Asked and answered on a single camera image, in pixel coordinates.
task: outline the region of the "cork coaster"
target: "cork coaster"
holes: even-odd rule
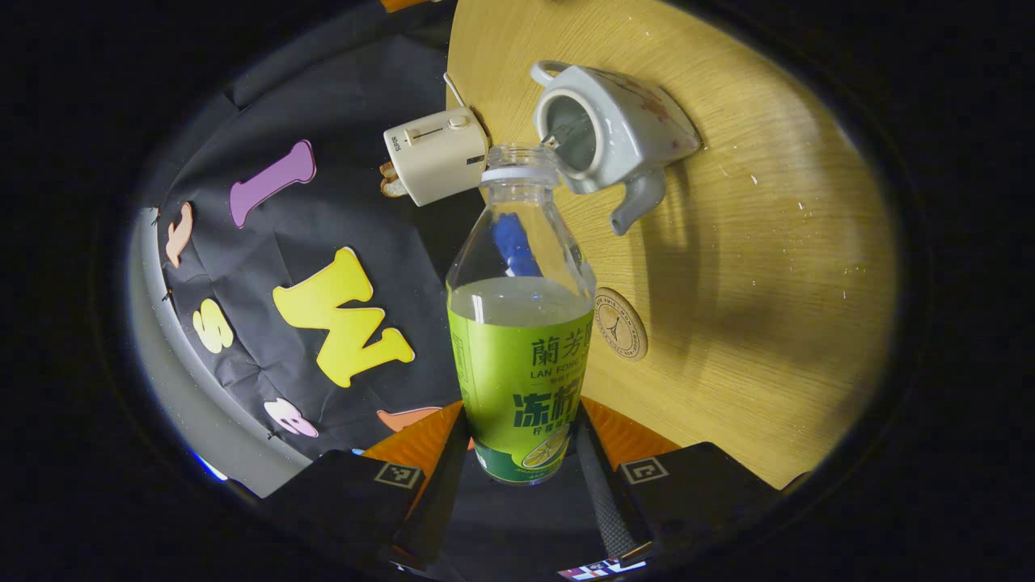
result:
[[[632,305],[618,291],[601,287],[593,303],[596,327],[611,349],[629,361],[647,355],[647,330]]]

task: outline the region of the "wooden table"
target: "wooden table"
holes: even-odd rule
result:
[[[556,193],[599,285],[649,338],[629,362],[597,337],[584,394],[681,445],[712,441],[775,487],[816,467],[867,403],[894,328],[894,233],[871,172],[800,83],[674,7],[460,0],[448,70],[493,143],[538,141],[540,59],[658,83],[706,146],[667,170],[664,202],[624,237],[608,222],[621,185]]]

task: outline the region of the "plastic bottle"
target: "plastic bottle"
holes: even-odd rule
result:
[[[487,205],[446,277],[475,452],[509,485],[560,468],[589,353],[596,277],[554,204],[558,183],[552,149],[490,149]]]

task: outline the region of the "green bottle label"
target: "green bottle label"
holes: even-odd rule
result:
[[[527,484],[561,466],[579,411],[593,312],[558,325],[477,323],[449,311],[475,452],[494,478]]]

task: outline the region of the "teapot spout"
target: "teapot spout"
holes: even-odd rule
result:
[[[611,213],[611,229],[618,236],[628,232],[632,223],[664,200],[664,170],[655,168],[625,182],[625,200]]]

